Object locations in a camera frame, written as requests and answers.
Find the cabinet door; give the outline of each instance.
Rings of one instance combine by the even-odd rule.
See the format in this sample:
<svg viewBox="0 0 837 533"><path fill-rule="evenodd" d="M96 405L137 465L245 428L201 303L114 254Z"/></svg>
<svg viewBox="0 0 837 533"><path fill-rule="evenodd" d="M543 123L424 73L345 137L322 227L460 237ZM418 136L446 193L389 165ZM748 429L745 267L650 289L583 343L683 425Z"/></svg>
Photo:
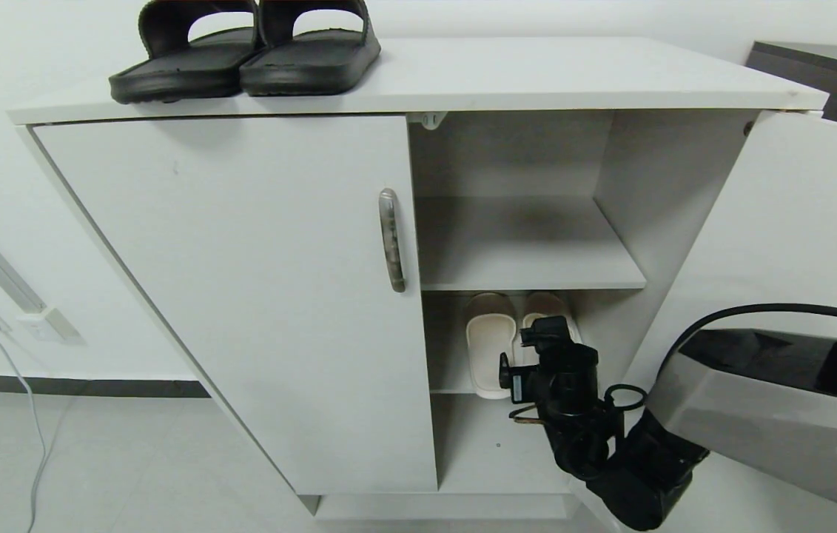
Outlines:
<svg viewBox="0 0 837 533"><path fill-rule="evenodd" d="M713 311L791 301L837 306L837 122L764 112L627 379L651 385L671 344ZM744 326L837 337L835 318L764 315Z"/></svg>
<svg viewBox="0 0 837 533"><path fill-rule="evenodd" d="M404 118L125 121L36 135L297 493L437 488ZM398 198L404 293L386 269L385 188Z"/></svg>

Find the black slipper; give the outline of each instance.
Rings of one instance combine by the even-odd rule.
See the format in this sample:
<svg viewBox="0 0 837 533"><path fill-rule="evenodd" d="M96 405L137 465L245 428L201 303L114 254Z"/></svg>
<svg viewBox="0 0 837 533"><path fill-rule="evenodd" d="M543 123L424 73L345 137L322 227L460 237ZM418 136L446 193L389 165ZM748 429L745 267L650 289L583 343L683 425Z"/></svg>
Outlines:
<svg viewBox="0 0 837 533"><path fill-rule="evenodd" d="M306 11L343 10L362 19L362 31L317 30L293 36ZM249 95L334 95L356 87L381 51L364 0L261 0L267 50L240 68Z"/></svg>
<svg viewBox="0 0 837 533"><path fill-rule="evenodd" d="M196 20L238 11L253 14L253 27L188 42ZM120 104L238 94L238 68L261 45L253 0L152 0L138 14L138 34L149 60L110 77L112 98Z"/></svg>

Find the beige slipper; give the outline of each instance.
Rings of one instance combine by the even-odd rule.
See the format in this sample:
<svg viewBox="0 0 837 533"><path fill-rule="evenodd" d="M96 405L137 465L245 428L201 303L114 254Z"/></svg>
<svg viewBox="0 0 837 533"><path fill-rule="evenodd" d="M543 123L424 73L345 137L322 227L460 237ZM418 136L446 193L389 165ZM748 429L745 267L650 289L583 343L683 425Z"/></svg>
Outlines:
<svg viewBox="0 0 837 533"><path fill-rule="evenodd" d="M468 336L468 368L475 394L481 398L510 397L509 389L500 388L500 354L507 354L513 365L517 320L514 305L503 294L486 292L468 302L465 328Z"/></svg>
<svg viewBox="0 0 837 533"><path fill-rule="evenodd" d="M577 331L577 324L570 313L570 307L551 292L535 292L527 297L526 304L523 306L523 325L521 327L532 326L537 318L556 317L557 315L566 317L566 323L570 327L570 338L573 338L573 342L582 342ZM537 354L536 348L530 346L519 348L519 351L517 364L511 362L511 366L539 364L539 354Z"/></svg>

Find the white cable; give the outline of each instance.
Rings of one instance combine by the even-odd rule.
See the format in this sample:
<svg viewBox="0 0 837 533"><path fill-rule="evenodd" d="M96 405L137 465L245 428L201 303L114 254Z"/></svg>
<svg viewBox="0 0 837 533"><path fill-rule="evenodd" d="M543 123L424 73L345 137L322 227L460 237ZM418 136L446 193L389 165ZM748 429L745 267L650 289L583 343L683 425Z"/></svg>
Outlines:
<svg viewBox="0 0 837 533"><path fill-rule="evenodd" d="M13 368L13 374L16 374L16 378L18 378L20 384L23 385L23 388L25 388L25 390L27 391L27 398L30 401L30 412L33 413L33 425L36 426L36 434L40 437L40 446L43 449L43 456L42 459L40 459L40 466L37 466L36 476L33 476L33 483L32 485L30 485L30 526L27 527L27 533L31 533L33 530L33 524L36 523L36 490L40 486L40 478L43 477L43 468L47 465L47 459L49 457L47 455L47 442L43 439L43 432L40 431L40 420L36 416L36 404L33 402L33 389L30 388L30 385L27 383L26 379L23 378L23 375L20 375L20 371L18 370L18 368L16 368L16 365L13 364L13 360L10 357L10 354L7 353L7 349L3 347L3 344L1 344L1 340L0 348L7 362L10 364L10 367Z"/></svg>

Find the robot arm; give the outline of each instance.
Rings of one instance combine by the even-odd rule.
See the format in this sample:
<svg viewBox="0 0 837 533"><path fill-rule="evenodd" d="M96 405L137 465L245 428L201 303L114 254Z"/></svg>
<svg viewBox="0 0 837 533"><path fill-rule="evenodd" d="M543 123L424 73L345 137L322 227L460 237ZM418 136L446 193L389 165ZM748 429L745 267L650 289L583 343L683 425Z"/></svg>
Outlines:
<svg viewBox="0 0 837 533"><path fill-rule="evenodd" d="M597 353L570 341L558 317L541 318L522 331L540 364L502 364L502 384L512 390L513 402L536 403L557 465L585 481L632 529L661 526L709 451L837 502L837 341L702 330L720 318L771 311L837 317L837 308L803 304L720 311L682 334L647 398L642 390L616 385L601 400ZM645 403L628 435L622 435L622 414L642 401L617 407L617 389L636 391Z"/></svg>

